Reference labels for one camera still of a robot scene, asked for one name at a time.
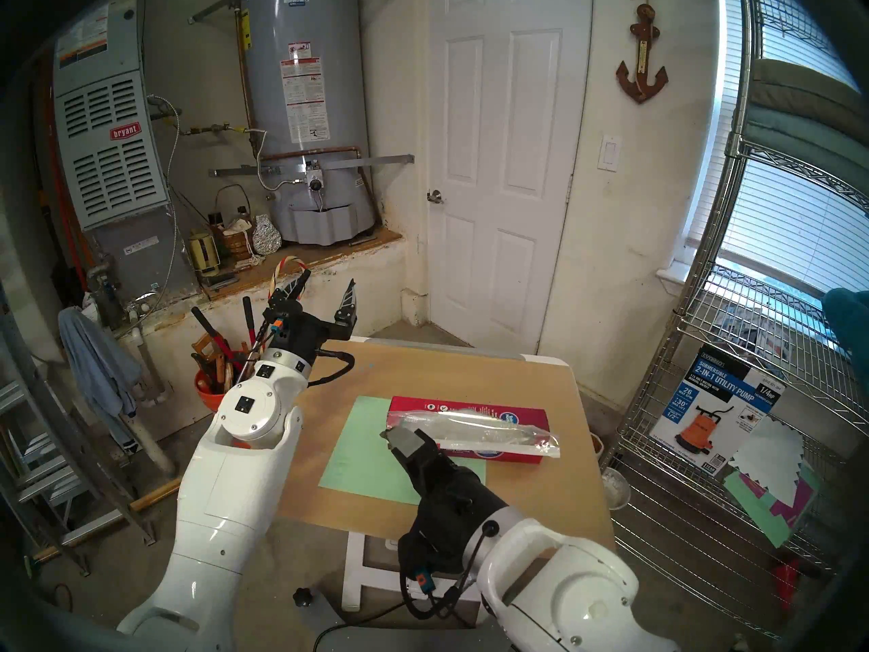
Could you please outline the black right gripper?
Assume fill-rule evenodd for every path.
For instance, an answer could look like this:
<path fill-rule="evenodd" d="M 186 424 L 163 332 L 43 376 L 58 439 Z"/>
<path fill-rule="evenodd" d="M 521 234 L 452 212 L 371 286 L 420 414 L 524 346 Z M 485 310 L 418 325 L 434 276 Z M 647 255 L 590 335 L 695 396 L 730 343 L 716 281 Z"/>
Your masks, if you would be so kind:
<path fill-rule="evenodd" d="M 506 503 L 471 469 L 435 454 L 435 442 L 421 430 L 386 428 L 380 437 L 421 499 L 410 531 L 398 542 L 401 575 L 463 572 L 468 543 Z"/>

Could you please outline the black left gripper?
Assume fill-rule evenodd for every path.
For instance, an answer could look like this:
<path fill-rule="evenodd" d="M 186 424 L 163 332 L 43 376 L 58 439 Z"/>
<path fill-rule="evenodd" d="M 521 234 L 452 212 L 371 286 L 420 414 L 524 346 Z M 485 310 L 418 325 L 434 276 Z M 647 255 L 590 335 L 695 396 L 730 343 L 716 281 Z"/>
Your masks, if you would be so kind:
<path fill-rule="evenodd" d="M 286 351 L 313 365 L 323 343 L 350 339 L 357 322 L 357 297 L 351 279 L 335 311 L 335 321 L 327 323 L 301 307 L 300 298 L 310 276 L 311 271 L 304 269 L 287 285 L 277 288 L 263 316 L 271 333 L 265 350 Z"/>

